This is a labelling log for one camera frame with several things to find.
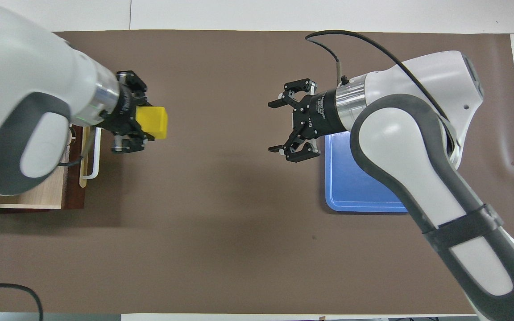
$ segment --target velcro strap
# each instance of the velcro strap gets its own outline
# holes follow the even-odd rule
[[[485,204],[467,215],[441,224],[437,230],[425,233],[424,237],[436,252],[440,252],[483,236],[501,225],[503,221],[499,215],[491,205]]]

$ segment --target blue tray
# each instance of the blue tray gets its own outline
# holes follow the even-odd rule
[[[350,152],[350,132],[325,136],[326,201],[340,212],[407,213],[385,185],[356,164]]]

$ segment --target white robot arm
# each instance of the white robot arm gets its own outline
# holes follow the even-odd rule
[[[471,118],[483,101],[477,74],[458,51],[404,65],[441,112],[398,65],[343,78],[336,89],[298,102],[294,93],[316,87],[303,79],[287,83],[269,103],[291,105],[294,124],[287,142],[269,150],[299,162],[320,154],[314,139],[350,131],[357,164],[398,196],[477,313],[491,321],[514,320],[514,239],[456,170]]]
[[[0,195],[27,191],[51,174],[70,123],[110,130],[118,138],[115,152],[153,140],[134,119],[136,106],[149,105],[144,83],[132,71],[117,77],[0,7]]]

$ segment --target blue lid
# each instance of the blue lid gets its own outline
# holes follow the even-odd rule
[[[356,164],[350,132],[325,136],[326,200],[340,212],[407,213],[400,200]]]

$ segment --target yellow block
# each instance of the yellow block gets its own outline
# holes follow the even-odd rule
[[[136,121],[142,130],[154,136],[157,140],[166,138],[168,130],[168,114],[164,107],[136,107]]]

